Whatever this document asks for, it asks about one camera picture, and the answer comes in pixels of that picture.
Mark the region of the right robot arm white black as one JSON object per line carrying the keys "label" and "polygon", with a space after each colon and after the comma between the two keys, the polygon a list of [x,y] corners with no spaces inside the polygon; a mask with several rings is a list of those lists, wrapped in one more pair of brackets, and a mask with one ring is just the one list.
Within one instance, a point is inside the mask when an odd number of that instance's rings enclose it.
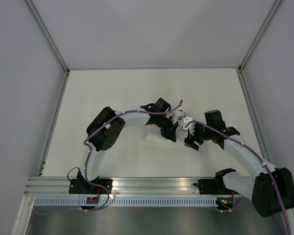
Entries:
{"label": "right robot arm white black", "polygon": [[216,172],[214,188],[219,193],[233,190],[249,199],[262,217],[294,208],[294,181],[287,168],[278,168],[248,146],[240,132],[227,127],[219,110],[205,113],[206,123],[184,117],[181,129],[187,132],[185,146],[198,150],[212,141],[233,156],[249,173],[243,176],[232,168]]}

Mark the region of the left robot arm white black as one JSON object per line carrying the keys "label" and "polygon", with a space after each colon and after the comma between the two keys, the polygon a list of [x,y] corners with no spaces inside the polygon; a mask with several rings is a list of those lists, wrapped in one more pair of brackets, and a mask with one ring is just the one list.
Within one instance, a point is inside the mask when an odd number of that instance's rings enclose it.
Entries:
{"label": "left robot arm white black", "polygon": [[159,98],[155,103],[134,110],[115,111],[109,106],[103,108],[86,129],[87,138],[83,144],[89,148],[89,153],[81,171],[83,179],[80,188],[87,194],[96,191],[95,179],[99,176],[103,156],[116,143],[124,128],[155,125],[160,129],[163,138],[176,142],[178,119],[174,116],[182,103],[181,100],[175,108],[172,108],[164,99]]}

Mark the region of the white cloth napkin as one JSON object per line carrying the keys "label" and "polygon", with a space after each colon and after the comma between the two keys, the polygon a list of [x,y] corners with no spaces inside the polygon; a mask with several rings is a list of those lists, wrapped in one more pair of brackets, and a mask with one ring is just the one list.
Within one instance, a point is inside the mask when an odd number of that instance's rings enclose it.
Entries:
{"label": "white cloth napkin", "polygon": [[179,146],[179,147],[184,146],[184,143],[181,142],[179,139],[177,139],[176,142],[173,142],[171,140],[168,140],[168,139],[162,137],[158,133],[148,133],[147,136],[145,137],[145,140],[150,143],[155,143],[155,144],[172,145],[172,146]]}

